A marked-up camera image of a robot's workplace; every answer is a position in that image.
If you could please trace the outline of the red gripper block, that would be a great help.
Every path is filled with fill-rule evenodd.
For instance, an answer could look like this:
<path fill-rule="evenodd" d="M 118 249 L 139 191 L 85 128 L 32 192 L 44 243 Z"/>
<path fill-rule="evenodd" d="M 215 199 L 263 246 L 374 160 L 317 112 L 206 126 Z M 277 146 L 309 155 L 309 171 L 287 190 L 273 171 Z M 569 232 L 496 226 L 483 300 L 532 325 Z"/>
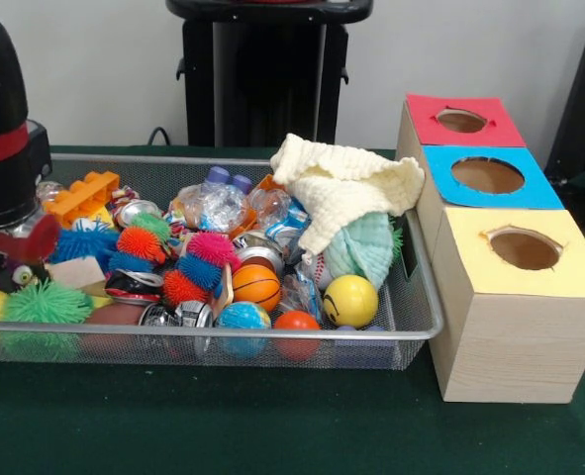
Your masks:
<path fill-rule="evenodd" d="M 53 253 L 59 234 L 53 215 L 34 212 L 23 222 L 0 229 L 0 253 L 17 261 L 39 262 Z"/>

